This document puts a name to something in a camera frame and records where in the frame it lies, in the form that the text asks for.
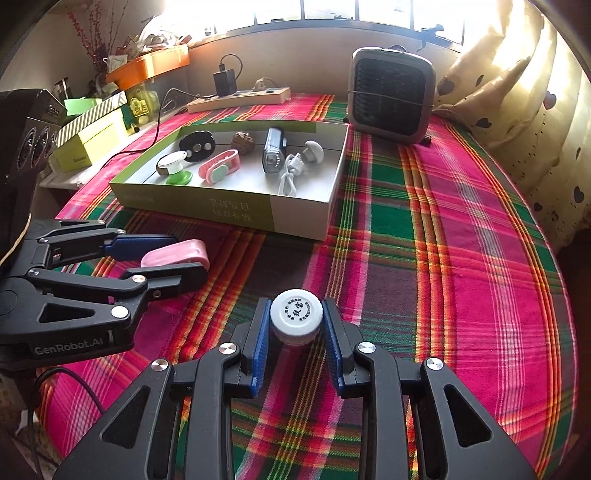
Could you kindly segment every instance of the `pink hair clip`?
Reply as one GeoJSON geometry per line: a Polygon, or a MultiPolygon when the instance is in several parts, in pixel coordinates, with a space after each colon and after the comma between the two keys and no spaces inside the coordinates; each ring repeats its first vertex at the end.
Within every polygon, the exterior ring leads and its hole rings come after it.
{"type": "Polygon", "coordinates": [[[144,255],[141,267],[163,267],[179,263],[201,263],[209,270],[209,259],[205,243],[201,240],[185,240],[167,247],[157,248],[144,255]]]}
{"type": "Polygon", "coordinates": [[[207,160],[199,167],[197,172],[210,185],[214,185],[221,179],[234,173],[240,168],[240,155],[238,150],[226,150],[207,160]]]}

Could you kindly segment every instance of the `white bottle cap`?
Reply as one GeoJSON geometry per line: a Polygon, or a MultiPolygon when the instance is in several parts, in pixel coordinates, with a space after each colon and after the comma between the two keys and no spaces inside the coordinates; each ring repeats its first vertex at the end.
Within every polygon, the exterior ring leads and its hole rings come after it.
{"type": "Polygon", "coordinates": [[[316,337],[322,322],[320,300],[306,290],[287,290],[271,304],[275,334],[287,345],[305,345],[316,337]]]}

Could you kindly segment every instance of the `black fidget spinner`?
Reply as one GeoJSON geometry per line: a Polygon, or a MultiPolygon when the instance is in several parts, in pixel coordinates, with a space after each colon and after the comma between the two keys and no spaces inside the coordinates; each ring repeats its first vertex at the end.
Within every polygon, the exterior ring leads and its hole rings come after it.
{"type": "Polygon", "coordinates": [[[216,141],[211,132],[199,131],[188,134],[179,143],[179,150],[187,152],[186,162],[207,160],[216,151],[216,141]]]}

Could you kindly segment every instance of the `green and white box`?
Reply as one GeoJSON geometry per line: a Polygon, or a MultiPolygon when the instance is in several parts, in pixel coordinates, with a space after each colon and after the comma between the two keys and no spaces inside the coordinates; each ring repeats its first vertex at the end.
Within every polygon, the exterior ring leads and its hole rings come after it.
{"type": "Polygon", "coordinates": [[[119,173],[111,181],[111,188],[126,207],[325,240],[345,163],[348,128],[346,124],[281,120],[181,127],[119,173]],[[302,152],[308,140],[324,148],[324,161],[307,164],[302,174],[294,178],[295,197],[278,194],[281,173],[265,174],[262,169],[261,159],[270,127],[284,130],[287,154],[302,152]],[[203,163],[184,163],[184,169],[193,174],[188,185],[167,185],[167,177],[156,172],[156,163],[179,150],[178,144],[186,135],[201,130],[213,134],[217,144],[214,154],[229,150],[238,131],[250,134],[255,150],[241,156],[238,171],[213,186],[207,185],[197,174],[203,163]]]}

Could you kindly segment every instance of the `curtain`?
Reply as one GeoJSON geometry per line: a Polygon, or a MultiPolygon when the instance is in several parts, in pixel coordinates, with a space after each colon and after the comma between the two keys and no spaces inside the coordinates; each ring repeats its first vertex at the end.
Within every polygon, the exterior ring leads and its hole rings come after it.
{"type": "Polygon", "coordinates": [[[496,0],[488,18],[437,85],[434,113],[472,131],[558,251],[591,223],[591,84],[527,0],[496,0]]]}

